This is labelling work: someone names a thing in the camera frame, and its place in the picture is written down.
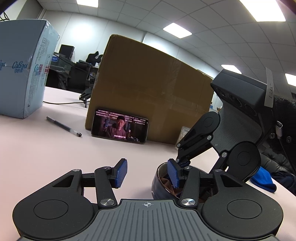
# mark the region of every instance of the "camera lens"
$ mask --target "camera lens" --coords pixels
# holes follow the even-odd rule
[[[218,91],[221,95],[226,96],[222,90],[220,90],[220,89],[217,88],[217,91]]]
[[[256,111],[254,111],[254,109],[252,107],[250,107],[248,104],[245,104],[245,107],[247,109],[247,112],[250,114],[250,115],[253,115],[253,116],[256,116],[257,113]]]
[[[228,96],[229,96],[229,99],[231,99],[231,100],[234,102],[234,104],[235,104],[236,106],[238,106],[238,107],[242,107],[241,102],[240,102],[237,98],[235,98],[235,97],[232,96],[232,95],[228,95]]]

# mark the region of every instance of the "gray ribbed panel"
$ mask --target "gray ribbed panel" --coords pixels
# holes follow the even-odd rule
[[[256,143],[260,138],[261,127],[226,101],[223,101],[219,115],[220,124],[213,132],[213,140],[211,141],[218,153],[224,150],[230,151],[243,141]]]
[[[231,241],[212,232],[195,211],[181,209],[172,200],[148,201],[149,207],[146,202],[123,200],[114,209],[100,211],[86,230],[63,241]]]

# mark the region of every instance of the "table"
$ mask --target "table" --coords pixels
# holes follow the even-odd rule
[[[44,100],[76,102],[78,96],[78,93],[46,87]],[[94,138],[84,128],[86,114],[84,104],[44,104],[23,120],[0,116],[0,240],[16,241],[19,238],[12,211],[21,199],[72,169],[94,172],[98,167],[114,166],[121,158],[126,158],[128,173],[122,187],[114,190],[117,201],[122,198],[152,199],[151,183],[156,168],[169,158],[176,158],[174,146]],[[49,123],[46,116],[81,132],[82,138]],[[194,158],[192,165],[208,172],[217,158],[217,153],[210,149]],[[281,241],[296,240],[296,197],[276,181],[274,183],[278,188],[274,194],[249,184],[282,206],[284,220],[277,237]],[[85,188],[84,196],[96,203],[94,188]]]

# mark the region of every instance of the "smartphone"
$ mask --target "smartphone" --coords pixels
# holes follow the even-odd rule
[[[98,108],[94,114],[91,135],[118,141],[144,144],[148,119]]]

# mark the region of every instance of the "fluorescent light panel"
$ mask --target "fluorescent light panel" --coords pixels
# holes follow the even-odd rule
[[[227,64],[222,64],[221,65],[224,69],[230,70],[232,72],[236,72],[238,74],[242,74],[234,65],[227,65]]]
[[[257,22],[278,21],[286,19],[276,0],[240,0]]]
[[[285,74],[289,85],[296,86],[296,76],[292,74]]]
[[[78,5],[84,5],[89,7],[98,7],[99,0],[77,0]]]
[[[186,30],[185,28],[182,28],[181,26],[179,26],[178,24],[175,24],[175,23],[171,23],[170,25],[166,26],[163,30],[167,31],[168,33],[170,33],[180,39],[192,34],[188,30]]]

